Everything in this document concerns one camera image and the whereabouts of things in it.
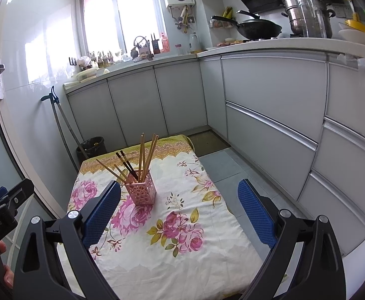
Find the person left hand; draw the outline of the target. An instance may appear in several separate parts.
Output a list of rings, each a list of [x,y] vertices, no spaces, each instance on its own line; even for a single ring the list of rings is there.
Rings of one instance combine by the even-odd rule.
[[[0,254],[2,255],[3,253],[6,252],[6,250],[7,250],[6,244],[1,240],[0,241]],[[3,268],[5,270],[4,283],[8,288],[12,289],[14,286],[14,273],[7,264],[4,264]]]

